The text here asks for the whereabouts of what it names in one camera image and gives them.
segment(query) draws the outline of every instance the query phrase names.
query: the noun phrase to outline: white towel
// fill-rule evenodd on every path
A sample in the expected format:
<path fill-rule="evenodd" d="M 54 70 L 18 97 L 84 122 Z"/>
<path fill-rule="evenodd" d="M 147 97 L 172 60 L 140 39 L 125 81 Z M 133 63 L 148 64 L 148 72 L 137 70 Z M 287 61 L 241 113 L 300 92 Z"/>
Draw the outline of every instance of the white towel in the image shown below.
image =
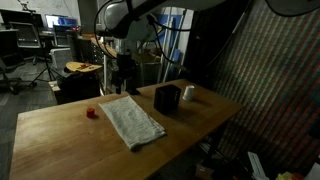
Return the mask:
<path fill-rule="evenodd" d="M 138 145 L 150 143 L 166 134 L 164 128 L 130 96 L 99 105 L 132 151 Z"/>

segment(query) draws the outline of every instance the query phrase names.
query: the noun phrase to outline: wall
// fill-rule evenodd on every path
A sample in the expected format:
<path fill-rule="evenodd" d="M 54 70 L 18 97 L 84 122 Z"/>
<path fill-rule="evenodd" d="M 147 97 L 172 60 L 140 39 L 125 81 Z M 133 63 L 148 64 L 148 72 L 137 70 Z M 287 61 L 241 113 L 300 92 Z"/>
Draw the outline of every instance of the wall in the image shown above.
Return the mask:
<path fill-rule="evenodd" d="M 28 0 L 28 1 L 29 1 L 28 8 L 32 10 L 36 10 L 37 13 L 42 14 L 42 19 L 44 20 L 44 23 L 45 23 L 44 14 L 58 14 L 58 15 L 75 17 L 79 20 L 79 24 L 80 24 L 80 15 L 79 15 L 77 0 L 52 0 L 52 1 Z M 22 8 L 20 3 L 17 0 L 1 0 L 0 9 L 21 11 Z"/>
<path fill-rule="evenodd" d="M 220 151 L 250 150 L 277 170 L 306 173 L 320 154 L 309 135 L 320 121 L 320 9 L 285 18 L 256 0 L 213 67 L 212 89 L 244 105 Z"/>

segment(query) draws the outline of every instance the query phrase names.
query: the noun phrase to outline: computer monitor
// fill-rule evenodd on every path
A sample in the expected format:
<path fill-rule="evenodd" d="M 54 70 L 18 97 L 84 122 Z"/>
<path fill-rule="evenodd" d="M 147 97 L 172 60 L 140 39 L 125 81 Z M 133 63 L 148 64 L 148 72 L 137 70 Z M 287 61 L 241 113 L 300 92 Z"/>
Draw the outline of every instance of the computer monitor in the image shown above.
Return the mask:
<path fill-rule="evenodd" d="M 21 22 L 31 23 L 38 28 L 43 28 L 41 14 L 33 14 L 35 19 L 32 18 L 31 13 L 29 12 L 0 9 L 0 14 L 2 16 L 3 24 L 7 27 L 10 26 L 9 22 Z"/>
<path fill-rule="evenodd" d="M 46 21 L 48 28 L 53 28 L 53 25 L 77 27 L 78 21 L 75 18 L 61 16 L 61 15 L 50 15 L 46 14 Z"/>

